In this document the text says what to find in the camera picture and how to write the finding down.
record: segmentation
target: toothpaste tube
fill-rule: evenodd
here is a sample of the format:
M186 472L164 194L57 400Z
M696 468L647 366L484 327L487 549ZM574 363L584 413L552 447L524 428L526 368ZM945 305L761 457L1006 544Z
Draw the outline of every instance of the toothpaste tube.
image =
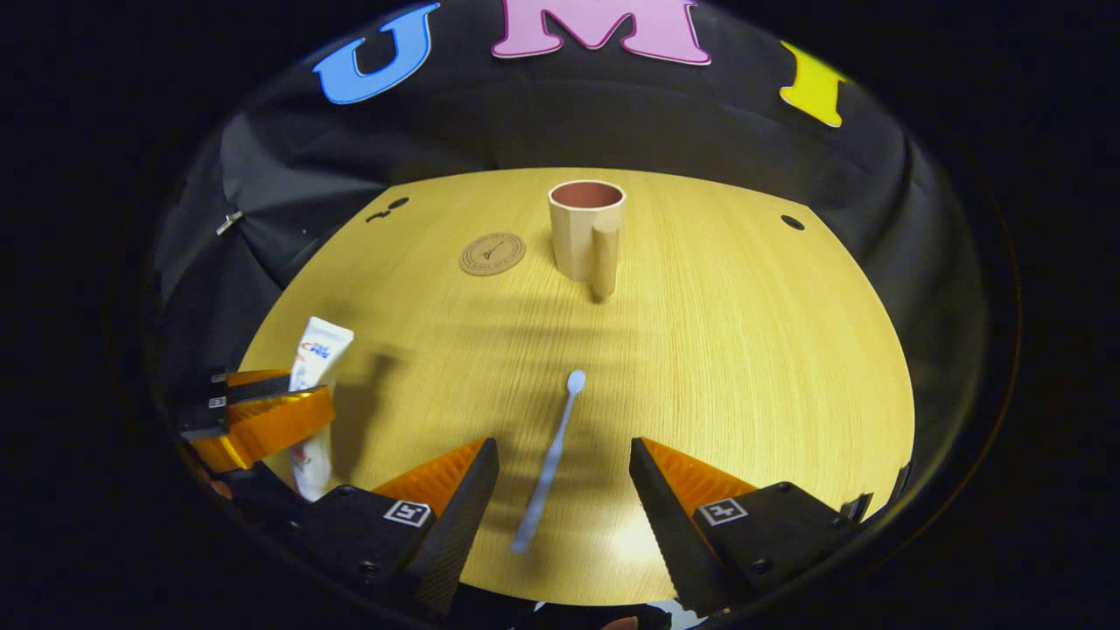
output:
M338 359L354 341L354 331L311 317L296 349L289 391L326 385L334 395ZM288 450L296 489L309 501L327 492L330 479L330 425Z

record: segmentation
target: round table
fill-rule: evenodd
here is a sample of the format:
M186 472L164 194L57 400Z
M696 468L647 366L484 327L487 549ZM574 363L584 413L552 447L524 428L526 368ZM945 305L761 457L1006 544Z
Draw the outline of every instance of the round table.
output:
M617 288L601 303L552 258L547 193L584 178L627 194ZM524 258L464 272L463 249L492 232L520 235ZM394 186L292 280L241 370L289 367L312 315L355 332L335 389L332 488L372 489L497 439L497 485L461 580L498 593L582 605L674 595L627 473L636 436L833 508L874 492L868 515L911 458L909 377L875 290L809 207L754 191L599 168ZM587 385L563 460L532 547L514 554L573 369ZM284 454L267 464L293 485Z

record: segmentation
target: round cork coaster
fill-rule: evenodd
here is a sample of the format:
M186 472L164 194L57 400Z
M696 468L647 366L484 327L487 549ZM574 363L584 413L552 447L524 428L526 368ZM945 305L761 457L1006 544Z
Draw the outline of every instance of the round cork coaster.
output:
M472 241L459 254L459 268L472 276L493 276L521 262L524 256L525 241L495 232Z

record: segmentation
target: beige cup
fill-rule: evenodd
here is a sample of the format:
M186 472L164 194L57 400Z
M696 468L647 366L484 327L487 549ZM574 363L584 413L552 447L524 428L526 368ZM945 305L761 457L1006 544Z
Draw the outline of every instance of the beige cup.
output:
M592 279L595 223L622 225L625 203L622 188L597 179L564 182L549 191L552 253L561 274L580 282Z

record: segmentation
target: letter m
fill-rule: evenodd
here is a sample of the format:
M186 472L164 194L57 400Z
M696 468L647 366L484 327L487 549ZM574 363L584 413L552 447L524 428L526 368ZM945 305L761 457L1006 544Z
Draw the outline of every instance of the letter m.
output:
M634 33L623 48L646 57L708 65L711 55L700 48L689 8L694 0L504 0L505 39L492 48L495 57L528 57L559 50L563 38L548 31L544 15L585 48L601 48L626 18Z

